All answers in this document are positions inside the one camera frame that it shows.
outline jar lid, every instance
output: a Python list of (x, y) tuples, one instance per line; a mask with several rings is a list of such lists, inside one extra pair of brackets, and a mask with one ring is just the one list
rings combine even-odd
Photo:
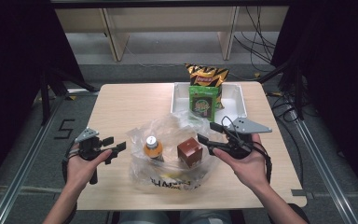
[(158, 142), (155, 136), (148, 136), (146, 138), (146, 145), (148, 148), (155, 148), (157, 147), (157, 144)]

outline triangular metal plate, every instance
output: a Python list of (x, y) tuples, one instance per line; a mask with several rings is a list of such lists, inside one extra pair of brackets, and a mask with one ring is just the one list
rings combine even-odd
[(97, 136), (98, 133), (95, 130), (92, 130), (91, 128), (87, 127), (76, 139), (75, 139), (75, 143), (79, 143), (82, 142), (86, 139), (89, 139), (91, 137)]
[[(247, 118), (237, 118), (232, 122), (238, 133), (271, 133), (272, 129), (251, 121)], [(228, 126), (230, 131), (234, 131), (232, 125)]]

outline black curtain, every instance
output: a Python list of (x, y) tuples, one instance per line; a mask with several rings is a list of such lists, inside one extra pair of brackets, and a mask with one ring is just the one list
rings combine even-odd
[[(358, 176), (358, 1), (329, 0), (321, 6), (324, 13), (316, 30), (320, 38), (310, 43), (311, 50), (303, 55), (308, 59), (300, 66), (313, 103)], [(289, 10), (274, 65), (289, 59), (299, 41), (299, 35), (293, 33), (307, 24), (310, 13), (304, 7)]]
[(19, 136), (47, 66), (83, 80), (49, 0), (0, 1), (0, 166)]

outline wooden table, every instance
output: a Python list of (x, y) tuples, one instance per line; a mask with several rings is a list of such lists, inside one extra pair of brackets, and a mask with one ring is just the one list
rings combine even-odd
[[(272, 158), (271, 186), (288, 202), (305, 206), (306, 197), (293, 196), (302, 189), (294, 166), (258, 82), (240, 82), (248, 119), (272, 128), (261, 133), (262, 144)], [(262, 207), (222, 161), (210, 178), (194, 190), (137, 186), (130, 177), (130, 138), (126, 132), (171, 112), (173, 83), (110, 84), (101, 88), (89, 119), (89, 127), (100, 137), (127, 141), (128, 148), (110, 165), (98, 167), (99, 182), (87, 185), (78, 200), (79, 210), (186, 210), (241, 209)]]

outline green snack box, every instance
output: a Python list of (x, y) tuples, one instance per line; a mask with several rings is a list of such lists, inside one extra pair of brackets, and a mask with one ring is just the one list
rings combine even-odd
[(218, 92), (216, 87), (189, 86), (190, 111), (198, 117), (214, 122)]

